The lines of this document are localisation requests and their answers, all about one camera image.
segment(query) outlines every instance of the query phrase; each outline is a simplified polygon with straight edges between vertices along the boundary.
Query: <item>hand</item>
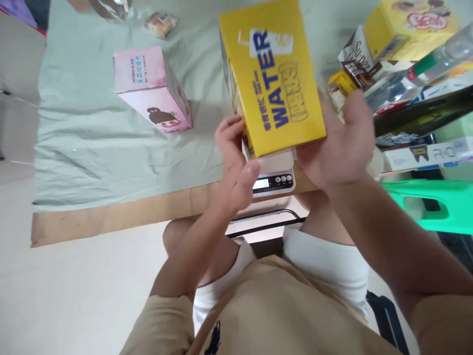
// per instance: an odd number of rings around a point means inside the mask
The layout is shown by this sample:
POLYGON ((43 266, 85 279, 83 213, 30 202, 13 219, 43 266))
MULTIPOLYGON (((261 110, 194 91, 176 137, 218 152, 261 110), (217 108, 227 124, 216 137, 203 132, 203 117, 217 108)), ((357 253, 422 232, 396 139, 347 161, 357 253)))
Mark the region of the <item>hand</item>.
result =
POLYGON ((257 160, 246 159, 241 152, 241 133, 244 122, 241 116, 226 117, 215 131, 215 140, 222 152, 223 179, 211 205, 235 215, 247 208, 253 200, 253 185, 260 174, 261 165, 257 160))
POLYGON ((345 124, 321 93, 319 98, 327 137, 297 148, 297 156, 307 177, 326 190, 365 174, 374 149, 374 126, 372 112, 360 90, 345 101, 345 124))

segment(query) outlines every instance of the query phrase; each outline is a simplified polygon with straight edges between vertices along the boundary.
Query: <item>beige t-shirt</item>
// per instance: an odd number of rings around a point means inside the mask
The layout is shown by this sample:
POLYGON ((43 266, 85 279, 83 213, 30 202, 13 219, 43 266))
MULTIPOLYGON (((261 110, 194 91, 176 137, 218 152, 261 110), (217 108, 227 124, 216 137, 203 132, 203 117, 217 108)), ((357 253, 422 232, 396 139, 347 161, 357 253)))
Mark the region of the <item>beige t-shirt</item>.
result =
MULTIPOLYGON (((473 297, 429 297, 412 325, 422 354, 473 354, 473 297)), ((120 354, 329 353, 400 354, 332 292, 269 256, 246 268, 195 339, 187 297, 150 297, 120 354)))

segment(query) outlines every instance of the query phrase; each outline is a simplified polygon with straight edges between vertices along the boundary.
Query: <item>floor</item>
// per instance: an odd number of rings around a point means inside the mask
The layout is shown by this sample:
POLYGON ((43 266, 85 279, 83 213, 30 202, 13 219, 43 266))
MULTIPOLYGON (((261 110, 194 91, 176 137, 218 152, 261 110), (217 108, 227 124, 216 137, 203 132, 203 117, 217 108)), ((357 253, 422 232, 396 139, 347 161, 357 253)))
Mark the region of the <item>floor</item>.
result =
MULTIPOLYGON (((32 178, 0 185, 0 352, 117 354, 166 260, 162 232, 167 222, 31 249, 33 195, 32 178)), ((293 198, 277 203, 306 215, 293 198)), ((282 218, 288 217, 231 225, 228 232, 282 218)), ((281 235, 279 228, 248 239, 281 235)), ((374 272, 369 289, 393 299, 374 272)), ((417 354, 413 335, 400 318, 411 354, 417 354)))
MULTIPOLYGON (((5 29, 0 35, 2 59, 8 53, 0 66, 1 84, 36 104, 44 38, 2 13, 0 17, 0 28, 5 29), (17 34, 16 41, 9 40, 10 33, 17 34)), ((0 109, 6 112, 1 117, 6 121, 0 130, 0 143, 12 160, 7 166, 0 165, 0 353, 118 354, 166 260, 162 233, 167 222, 31 249, 31 163, 37 111, 16 101, 2 102, 0 109)), ((306 214, 290 198, 252 208, 269 205, 306 214)), ((231 225, 228 232, 283 218, 289 215, 231 225)), ((252 242, 281 235, 282 228, 277 228, 249 235, 248 239, 252 242)), ((394 299, 374 272, 369 289, 394 299)), ((418 354, 412 332, 398 314, 410 352, 418 354)), ((370 323, 374 324, 372 314, 370 323)))

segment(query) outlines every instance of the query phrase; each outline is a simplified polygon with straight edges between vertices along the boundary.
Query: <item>light green cloth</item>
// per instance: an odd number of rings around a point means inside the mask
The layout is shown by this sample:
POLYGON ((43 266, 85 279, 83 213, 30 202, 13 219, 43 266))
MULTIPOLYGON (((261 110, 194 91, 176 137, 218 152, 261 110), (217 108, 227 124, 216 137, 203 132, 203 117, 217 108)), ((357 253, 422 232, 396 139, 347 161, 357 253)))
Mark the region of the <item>light green cloth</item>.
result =
MULTIPOLYGON (((231 105, 217 16, 252 2, 257 1, 133 1, 148 14, 161 10, 179 18, 162 41, 143 28, 144 17, 109 24, 52 0, 39 78, 35 211, 127 202, 219 180, 222 161, 213 132, 231 105), (192 130, 162 134, 114 93, 113 53, 156 45, 191 102, 192 130)), ((337 54, 376 3, 301 2, 319 86, 338 69, 337 54)))

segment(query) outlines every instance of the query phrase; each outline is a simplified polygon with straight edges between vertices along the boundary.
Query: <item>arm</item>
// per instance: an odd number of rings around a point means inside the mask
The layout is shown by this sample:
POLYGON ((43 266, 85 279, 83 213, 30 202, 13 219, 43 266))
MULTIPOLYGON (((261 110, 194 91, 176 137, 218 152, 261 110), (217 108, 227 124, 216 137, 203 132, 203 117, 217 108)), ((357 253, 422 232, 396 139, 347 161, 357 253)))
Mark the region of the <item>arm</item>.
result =
POLYGON ((473 295, 468 270, 368 174, 325 190, 340 220, 405 315, 434 294, 473 295))
POLYGON ((368 264, 388 283, 406 318, 429 295, 473 295, 473 277, 461 263, 366 173, 374 128, 361 92, 347 98, 345 124, 326 100, 321 105, 327 138, 298 148, 299 160, 368 264))
POLYGON ((159 271, 150 296, 186 295, 193 301, 197 286, 209 268, 216 238, 225 233, 239 210, 250 205, 260 164, 256 160, 247 163, 241 152, 243 127, 241 117, 232 116, 217 128, 215 138, 224 160, 223 179, 211 196, 208 209, 188 230, 159 271))

